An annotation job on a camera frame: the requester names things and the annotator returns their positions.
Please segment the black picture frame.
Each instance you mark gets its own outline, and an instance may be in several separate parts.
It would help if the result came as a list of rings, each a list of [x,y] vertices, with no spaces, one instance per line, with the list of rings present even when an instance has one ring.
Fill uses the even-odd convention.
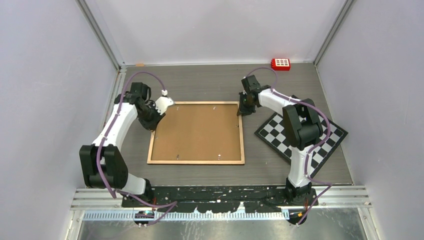
[[[237,101],[178,101],[150,137],[150,165],[244,165]]]

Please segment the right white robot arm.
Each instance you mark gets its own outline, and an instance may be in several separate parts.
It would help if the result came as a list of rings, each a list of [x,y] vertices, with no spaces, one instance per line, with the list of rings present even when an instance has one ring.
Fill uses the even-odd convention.
[[[269,85],[260,85],[254,75],[245,76],[241,83],[243,91],[239,93],[237,115],[251,115],[259,107],[269,108],[282,115],[285,138],[291,149],[284,197],[291,205],[299,205],[312,190],[312,151],[324,133],[319,110],[309,99],[300,100],[284,95]]]

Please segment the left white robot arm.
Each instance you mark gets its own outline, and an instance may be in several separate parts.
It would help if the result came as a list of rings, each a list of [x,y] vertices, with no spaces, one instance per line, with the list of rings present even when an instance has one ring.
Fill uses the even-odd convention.
[[[136,203],[148,207],[154,199],[151,183],[129,173],[121,148],[134,121],[138,120],[148,131],[155,131],[173,105],[175,101],[164,89],[157,100],[151,100],[151,88],[142,82],[132,83],[130,90],[119,94],[100,135],[79,150],[85,185],[108,189],[113,195],[116,192],[133,194]]]

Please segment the black white checkerboard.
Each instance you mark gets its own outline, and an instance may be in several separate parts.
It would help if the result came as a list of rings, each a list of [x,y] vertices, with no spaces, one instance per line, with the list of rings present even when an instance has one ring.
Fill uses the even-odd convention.
[[[323,130],[319,140],[325,140],[325,142],[313,150],[313,155],[309,159],[310,176],[312,178],[316,176],[348,135],[346,130],[330,119],[328,120],[329,124],[327,124],[321,115],[318,114],[317,117]],[[291,163],[292,149],[290,141],[286,138],[286,131],[283,123],[283,115],[275,112],[254,132],[254,134],[286,162]]]

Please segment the red toy brick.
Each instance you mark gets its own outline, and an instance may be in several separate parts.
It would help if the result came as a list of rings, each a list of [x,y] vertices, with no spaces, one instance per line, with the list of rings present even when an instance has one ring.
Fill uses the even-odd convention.
[[[274,71],[289,71],[291,69],[289,58],[273,58],[270,63]]]

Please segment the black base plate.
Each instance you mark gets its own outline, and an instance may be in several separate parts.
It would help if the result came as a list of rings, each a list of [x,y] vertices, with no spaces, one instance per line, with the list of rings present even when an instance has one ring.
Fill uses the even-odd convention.
[[[125,193],[123,207],[141,208],[145,202],[159,213],[235,213],[243,208],[246,213],[277,213],[283,207],[294,207],[305,212],[318,204],[314,188],[306,197],[288,201],[285,186],[156,186],[145,194]]]

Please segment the aluminium rail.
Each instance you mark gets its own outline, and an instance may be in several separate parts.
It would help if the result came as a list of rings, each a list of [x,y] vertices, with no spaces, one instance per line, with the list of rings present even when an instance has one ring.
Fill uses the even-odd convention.
[[[76,190],[71,210],[87,221],[296,220],[317,209],[371,208],[363,186],[314,186],[305,200],[288,202],[283,186],[157,186],[151,204],[105,189]]]

